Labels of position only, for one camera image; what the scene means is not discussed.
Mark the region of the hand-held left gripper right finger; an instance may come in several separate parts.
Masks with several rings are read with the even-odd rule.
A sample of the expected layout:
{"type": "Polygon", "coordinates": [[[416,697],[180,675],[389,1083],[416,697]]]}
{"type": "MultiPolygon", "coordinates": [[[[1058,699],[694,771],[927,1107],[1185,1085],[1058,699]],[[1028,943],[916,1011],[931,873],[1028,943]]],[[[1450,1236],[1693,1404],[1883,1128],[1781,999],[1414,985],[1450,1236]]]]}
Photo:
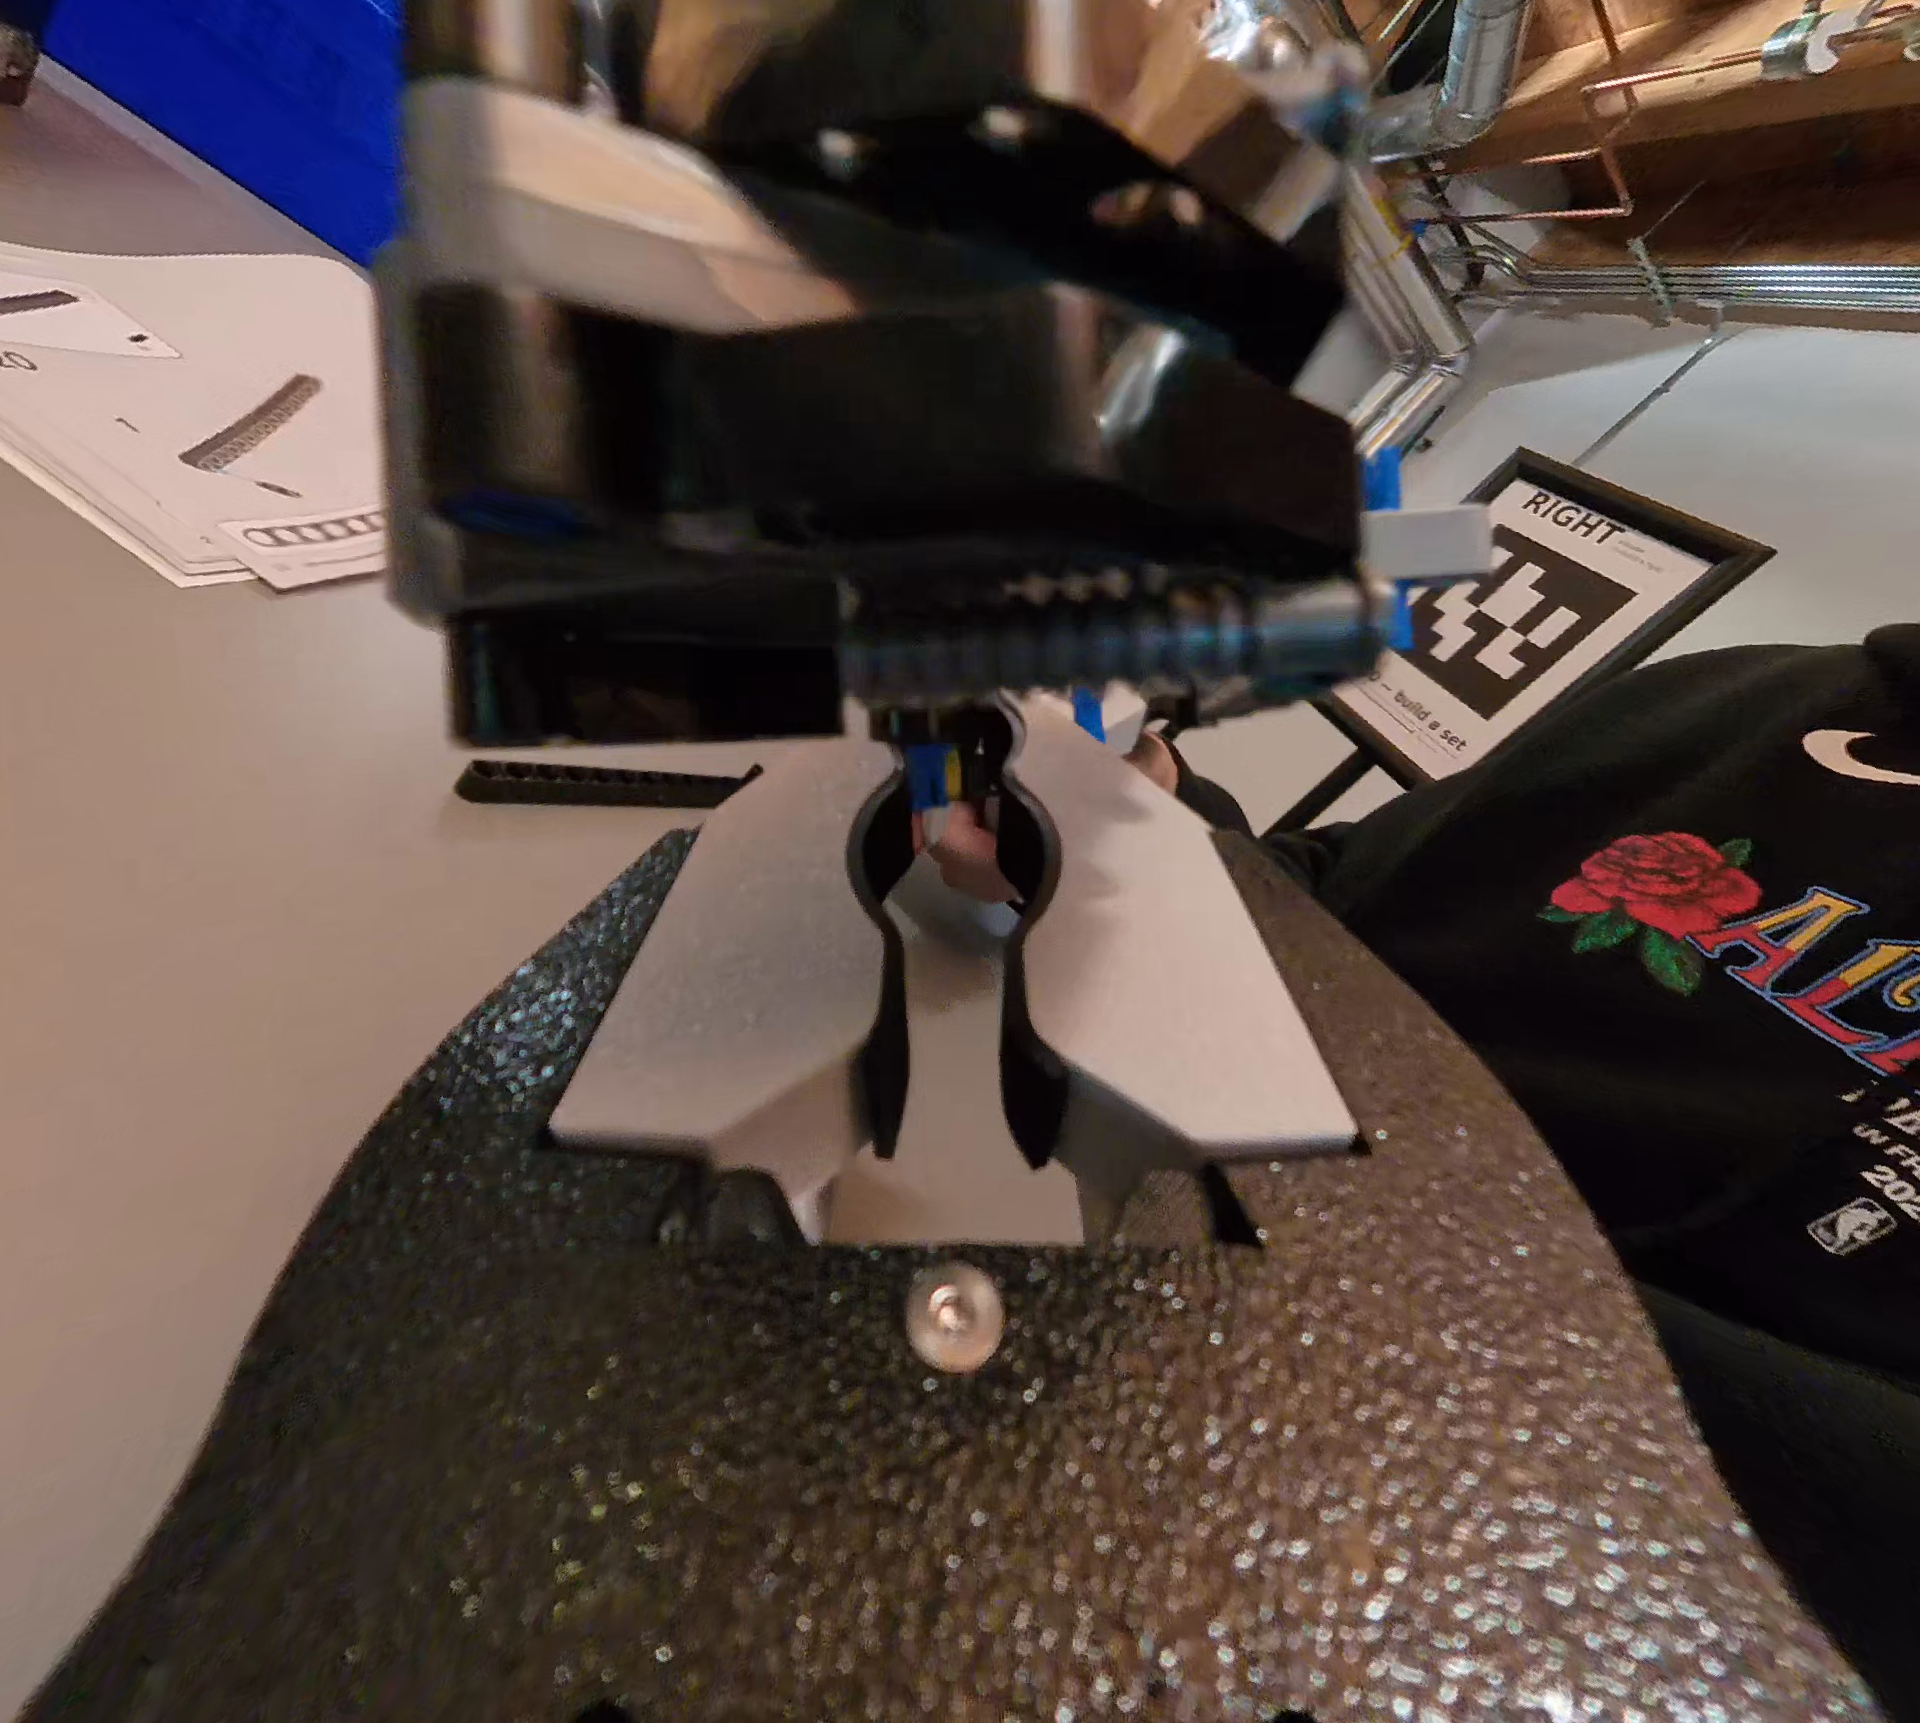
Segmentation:
{"type": "Polygon", "coordinates": [[[1148,1176],[1356,1150],[1356,1115],[1213,831],[1072,711],[1001,699],[1001,1101],[1105,1240],[1148,1176]]]}

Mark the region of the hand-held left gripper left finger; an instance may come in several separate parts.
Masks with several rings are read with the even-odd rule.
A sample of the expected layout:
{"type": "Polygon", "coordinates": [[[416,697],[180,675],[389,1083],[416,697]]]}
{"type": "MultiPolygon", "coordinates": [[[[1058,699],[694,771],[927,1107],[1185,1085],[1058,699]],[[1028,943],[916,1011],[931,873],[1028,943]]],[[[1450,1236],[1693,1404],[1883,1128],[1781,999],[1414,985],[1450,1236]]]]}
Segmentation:
{"type": "Polygon", "coordinates": [[[546,1124],[694,1170],[691,1222],[824,1240],[839,1174],[893,1154],[909,1077],[905,779],[809,743],[707,815],[546,1124]]]}

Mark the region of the toy brick vehicle frame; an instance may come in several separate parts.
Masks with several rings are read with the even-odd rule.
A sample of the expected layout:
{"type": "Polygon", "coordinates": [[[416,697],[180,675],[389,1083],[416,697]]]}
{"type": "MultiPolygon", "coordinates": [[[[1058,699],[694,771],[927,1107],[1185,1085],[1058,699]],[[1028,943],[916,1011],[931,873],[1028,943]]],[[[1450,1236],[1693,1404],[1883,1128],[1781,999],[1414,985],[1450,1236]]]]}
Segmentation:
{"type": "Polygon", "coordinates": [[[395,605],[471,749],[1372,673],[1492,567],[1299,391],[1356,61],[1148,0],[402,0],[395,605]]]}

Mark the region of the grey desk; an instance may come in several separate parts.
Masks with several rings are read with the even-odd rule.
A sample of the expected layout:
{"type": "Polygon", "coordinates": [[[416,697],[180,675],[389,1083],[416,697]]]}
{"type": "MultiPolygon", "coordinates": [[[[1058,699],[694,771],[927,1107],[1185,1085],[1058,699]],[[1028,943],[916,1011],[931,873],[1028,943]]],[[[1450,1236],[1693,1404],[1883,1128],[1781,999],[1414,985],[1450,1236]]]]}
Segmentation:
{"type": "Polygon", "coordinates": [[[375,585],[169,589],[3,475],[3,1710],[1239,1718],[1224,1258],[664,1240],[541,1134],[682,871],[461,815],[375,585]]]}

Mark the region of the black toothed toy beam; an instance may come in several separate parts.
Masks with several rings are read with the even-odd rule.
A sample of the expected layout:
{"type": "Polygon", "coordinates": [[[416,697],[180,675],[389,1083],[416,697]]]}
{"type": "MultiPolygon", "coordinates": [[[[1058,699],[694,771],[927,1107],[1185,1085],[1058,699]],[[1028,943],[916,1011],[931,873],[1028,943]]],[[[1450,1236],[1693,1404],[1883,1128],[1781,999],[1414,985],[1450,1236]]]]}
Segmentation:
{"type": "Polygon", "coordinates": [[[707,811],[758,775],[759,765],[749,765],[739,775],[712,775],[475,757],[461,767],[451,793],[471,805],[707,811]]]}

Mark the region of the person in black sweatshirt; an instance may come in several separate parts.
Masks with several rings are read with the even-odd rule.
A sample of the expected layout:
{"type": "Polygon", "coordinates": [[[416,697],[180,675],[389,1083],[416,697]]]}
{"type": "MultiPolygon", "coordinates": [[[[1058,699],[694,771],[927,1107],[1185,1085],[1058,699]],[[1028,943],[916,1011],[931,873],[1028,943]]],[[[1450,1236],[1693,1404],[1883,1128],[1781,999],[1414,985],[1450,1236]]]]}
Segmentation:
{"type": "Polygon", "coordinates": [[[1709,649],[1268,853],[1644,1284],[1916,1390],[1917,629],[1709,649]]]}

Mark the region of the black framed marker sign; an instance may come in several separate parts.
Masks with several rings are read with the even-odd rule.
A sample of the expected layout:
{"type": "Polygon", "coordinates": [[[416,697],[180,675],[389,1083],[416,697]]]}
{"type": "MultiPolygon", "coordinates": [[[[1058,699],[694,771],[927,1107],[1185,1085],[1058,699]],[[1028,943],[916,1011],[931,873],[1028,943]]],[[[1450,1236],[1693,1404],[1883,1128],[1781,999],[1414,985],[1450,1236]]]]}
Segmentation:
{"type": "Polygon", "coordinates": [[[1272,825],[1304,829],[1367,775],[1415,789],[1457,775],[1662,649],[1773,547],[1513,451],[1465,497],[1490,525],[1478,575],[1404,585],[1397,639],[1317,713],[1351,753],[1272,825]]]}

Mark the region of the white instruction booklet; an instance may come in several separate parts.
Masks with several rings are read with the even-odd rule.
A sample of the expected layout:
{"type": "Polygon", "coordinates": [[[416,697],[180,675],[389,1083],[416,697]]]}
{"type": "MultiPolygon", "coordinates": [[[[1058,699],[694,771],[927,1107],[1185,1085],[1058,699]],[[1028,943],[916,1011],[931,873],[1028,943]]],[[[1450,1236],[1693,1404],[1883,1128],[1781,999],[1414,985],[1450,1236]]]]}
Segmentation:
{"type": "Polygon", "coordinates": [[[371,283],[309,253],[2,247],[3,453],[172,581],[387,561],[371,283]]]}

